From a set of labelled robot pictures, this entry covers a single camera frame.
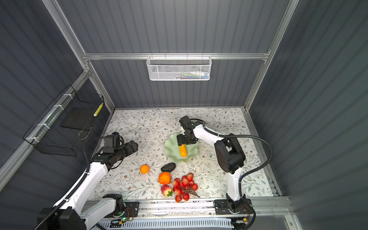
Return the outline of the yellow fake squash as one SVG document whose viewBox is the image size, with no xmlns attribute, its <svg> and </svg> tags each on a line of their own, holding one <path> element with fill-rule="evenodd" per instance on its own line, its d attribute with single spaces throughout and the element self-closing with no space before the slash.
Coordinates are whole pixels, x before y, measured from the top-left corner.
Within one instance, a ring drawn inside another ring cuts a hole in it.
<svg viewBox="0 0 368 230">
<path fill-rule="evenodd" d="M 179 152 L 180 152 L 180 156 L 185 158 L 187 157 L 187 150 L 186 150 L 186 145 L 182 144 L 179 146 Z"/>
</svg>

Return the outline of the small orange tangerine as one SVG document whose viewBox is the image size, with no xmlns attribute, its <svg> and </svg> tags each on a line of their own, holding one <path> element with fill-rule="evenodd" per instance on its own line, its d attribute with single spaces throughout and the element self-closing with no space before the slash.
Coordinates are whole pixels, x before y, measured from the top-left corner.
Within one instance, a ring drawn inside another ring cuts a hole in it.
<svg viewBox="0 0 368 230">
<path fill-rule="evenodd" d="M 140 167 L 140 172 L 142 173 L 142 174 L 147 174 L 148 172 L 149 172 L 149 169 L 150 167 L 148 166 L 148 165 L 142 165 L 141 167 Z"/>
</svg>

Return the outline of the dark fake avocado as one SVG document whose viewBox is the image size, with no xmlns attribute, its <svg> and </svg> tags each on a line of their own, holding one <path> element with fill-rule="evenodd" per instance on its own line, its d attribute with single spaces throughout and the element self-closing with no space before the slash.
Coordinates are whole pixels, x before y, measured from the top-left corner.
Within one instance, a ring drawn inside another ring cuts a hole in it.
<svg viewBox="0 0 368 230">
<path fill-rule="evenodd" d="M 168 163 L 166 165 L 164 165 L 162 168 L 161 168 L 161 171 L 162 172 L 169 172 L 171 173 L 172 171 L 174 171 L 176 169 L 176 164 L 175 163 Z"/>
</svg>

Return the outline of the orange fake persimmon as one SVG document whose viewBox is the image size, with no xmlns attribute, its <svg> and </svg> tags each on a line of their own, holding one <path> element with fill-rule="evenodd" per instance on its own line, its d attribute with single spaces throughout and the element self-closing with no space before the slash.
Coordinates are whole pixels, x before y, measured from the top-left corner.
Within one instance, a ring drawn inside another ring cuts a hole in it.
<svg viewBox="0 0 368 230">
<path fill-rule="evenodd" d="M 158 177 L 158 182 L 161 185 L 168 185 L 171 183 L 172 177 L 170 172 L 162 172 Z"/>
</svg>

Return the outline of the red fake berry bunch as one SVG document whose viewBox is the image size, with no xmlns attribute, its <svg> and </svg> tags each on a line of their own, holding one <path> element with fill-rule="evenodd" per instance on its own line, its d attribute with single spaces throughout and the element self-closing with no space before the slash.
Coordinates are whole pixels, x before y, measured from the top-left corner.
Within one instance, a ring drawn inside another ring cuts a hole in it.
<svg viewBox="0 0 368 230">
<path fill-rule="evenodd" d="M 200 198 L 197 193 L 199 186 L 194 182 L 194 174 L 191 172 L 182 176 L 181 179 L 175 178 L 172 185 L 173 194 L 177 203 L 188 201 L 191 197 Z"/>
</svg>

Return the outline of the red fake peach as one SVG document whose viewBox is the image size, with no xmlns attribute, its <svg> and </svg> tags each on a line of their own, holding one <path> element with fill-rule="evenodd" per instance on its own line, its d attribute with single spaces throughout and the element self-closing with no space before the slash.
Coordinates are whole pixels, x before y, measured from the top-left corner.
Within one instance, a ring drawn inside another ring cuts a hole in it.
<svg viewBox="0 0 368 230">
<path fill-rule="evenodd" d="M 173 195 L 173 190 L 168 185 L 161 186 L 161 192 L 164 197 L 171 197 Z"/>
</svg>

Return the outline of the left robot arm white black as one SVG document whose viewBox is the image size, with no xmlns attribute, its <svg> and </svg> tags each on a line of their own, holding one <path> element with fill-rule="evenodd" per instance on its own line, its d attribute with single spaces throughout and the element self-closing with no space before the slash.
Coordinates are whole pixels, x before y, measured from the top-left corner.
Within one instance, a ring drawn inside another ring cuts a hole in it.
<svg viewBox="0 0 368 230">
<path fill-rule="evenodd" d="M 126 207 L 120 194 L 107 194 L 86 211 L 82 210 L 98 182 L 114 165 L 138 151 L 136 142 L 124 142 L 118 132 L 102 139 L 104 146 L 92 158 L 84 154 L 87 167 L 76 183 L 53 207 L 44 208 L 38 214 L 36 230 L 90 230 L 95 226 L 100 228 L 99 221 L 105 217 L 121 222 L 134 217 L 136 212 Z"/>
</svg>

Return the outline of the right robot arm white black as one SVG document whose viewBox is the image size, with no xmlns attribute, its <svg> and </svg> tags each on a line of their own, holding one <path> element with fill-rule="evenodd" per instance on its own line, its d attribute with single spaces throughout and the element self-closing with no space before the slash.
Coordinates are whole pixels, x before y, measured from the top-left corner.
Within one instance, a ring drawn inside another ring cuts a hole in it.
<svg viewBox="0 0 368 230">
<path fill-rule="evenodd" d="M 240 193 L 239 182 L 245 153 L 238 138 L 253 138 L 251 135 L 223 135 L 207 128 L 205 122 L 198 119 L 190 119 L 188 116 L 179 120 L 182 133 L 177 137 L 177 145 L 196 144 L 199 140 L 212 145 L 215 149 L 220 168 L 226 173 L 227 178 L 227 206 L 231 213 L 238 213 L 245 205 L 244 197 Z"/>
</svg>

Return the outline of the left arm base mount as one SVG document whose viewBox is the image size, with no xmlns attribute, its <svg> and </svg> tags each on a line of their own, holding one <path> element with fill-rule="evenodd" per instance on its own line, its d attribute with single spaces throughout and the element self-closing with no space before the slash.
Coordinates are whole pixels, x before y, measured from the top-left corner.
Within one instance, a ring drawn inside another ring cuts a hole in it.
<svg viewBox="0 0 368 230">
<path fill-rule="evenodd" d="M 135 202 L 124 202 L 124 210 L 113 212 L 105 216 L 105 218 L 136 218 L 139 212 L 140 203 Z"/>
</svg>

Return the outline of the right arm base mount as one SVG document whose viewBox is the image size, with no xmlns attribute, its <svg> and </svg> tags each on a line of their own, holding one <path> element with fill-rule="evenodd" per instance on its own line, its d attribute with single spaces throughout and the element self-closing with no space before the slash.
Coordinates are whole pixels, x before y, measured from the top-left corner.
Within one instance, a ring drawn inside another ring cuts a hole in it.
<svg viewBox="0 0 368 230">
<path fill-rule="evenodd" d="M 217 199 L 213 201 L 213 206 L 217 215 L 254 214 L 250 199 L 242 198 L 238 201 L 232 201 L 231 199 Z"/>
</svg>

